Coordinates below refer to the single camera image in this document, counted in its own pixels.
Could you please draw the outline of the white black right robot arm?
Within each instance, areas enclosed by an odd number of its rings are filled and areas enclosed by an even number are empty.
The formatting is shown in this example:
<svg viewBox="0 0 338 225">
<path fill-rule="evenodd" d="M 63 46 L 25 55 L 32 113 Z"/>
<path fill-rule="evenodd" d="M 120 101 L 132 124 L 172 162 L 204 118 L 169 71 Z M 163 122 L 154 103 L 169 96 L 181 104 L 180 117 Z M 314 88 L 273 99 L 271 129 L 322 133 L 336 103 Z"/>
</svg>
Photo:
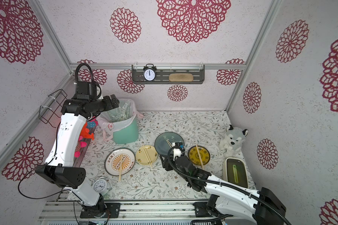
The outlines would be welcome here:
<svg viewBox="0 0 338 225">
<path fill-rule="evenodd" d="M 181 142 L 171 144 L 163 166 L 184 178 L 189 188 L 210 195 L 205 210 L 214 217 L 212 222 L 234 216 L 257 225 L 290 224 L 286 207 L 270 189 L 247 189 L 195 167 Z"/>
</svg>

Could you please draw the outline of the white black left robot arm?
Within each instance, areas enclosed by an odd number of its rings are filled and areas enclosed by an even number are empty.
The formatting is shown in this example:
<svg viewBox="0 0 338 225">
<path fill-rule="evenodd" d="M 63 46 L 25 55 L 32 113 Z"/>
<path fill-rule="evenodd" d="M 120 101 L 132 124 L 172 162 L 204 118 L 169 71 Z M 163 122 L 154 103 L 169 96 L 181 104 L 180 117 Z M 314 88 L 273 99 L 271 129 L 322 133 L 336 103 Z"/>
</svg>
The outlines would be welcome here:
<svg viewBox="0 0 338 225">
<path fill-rule="evenodd" d="M 61 122 L 48 158 L 29 173 L 36 173 L 63 191 L 73 193 L 82 206 L 82 218 L 109 218 L 112 214 L 103 195 L 90 185 L 84 168 L 74 167 L 74 155 L 85 124 L 102 112 L 118 108 L 120 101 L 115 95 L 102 96 L 101 87 L 85 62 L 75 70 L 75 84 L 75 95 L 62 106 Z"/>
</svg>

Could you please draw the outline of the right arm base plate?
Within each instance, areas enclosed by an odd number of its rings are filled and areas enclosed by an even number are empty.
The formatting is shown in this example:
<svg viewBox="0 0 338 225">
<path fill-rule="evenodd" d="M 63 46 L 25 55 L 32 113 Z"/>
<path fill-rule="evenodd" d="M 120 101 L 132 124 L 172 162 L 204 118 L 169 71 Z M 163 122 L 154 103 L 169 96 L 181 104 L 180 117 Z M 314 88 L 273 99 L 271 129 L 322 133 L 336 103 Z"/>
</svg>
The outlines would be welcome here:
<svg viewBox="0 0 338 225">
<path fill-rule="evenodd" d="M 196 217 L 221 217 L 223 216 L 213 204 L 208 202 L 194 202 L 194 211 Z"/>
</svg>

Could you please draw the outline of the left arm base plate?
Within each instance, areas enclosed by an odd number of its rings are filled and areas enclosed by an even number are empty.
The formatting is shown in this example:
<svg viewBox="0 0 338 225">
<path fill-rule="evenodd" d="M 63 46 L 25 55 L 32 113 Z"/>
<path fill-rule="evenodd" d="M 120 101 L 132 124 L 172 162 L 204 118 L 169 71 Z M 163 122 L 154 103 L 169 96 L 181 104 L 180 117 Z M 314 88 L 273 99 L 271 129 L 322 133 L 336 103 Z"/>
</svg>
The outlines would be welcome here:
<svg viewBox="0 0 338 225">
<path fill-rule="evenodd" d="M 99 206 L 83 206 L 80 218 L 118 218 L 120 203 L 104 203 Z"/>
</svg>

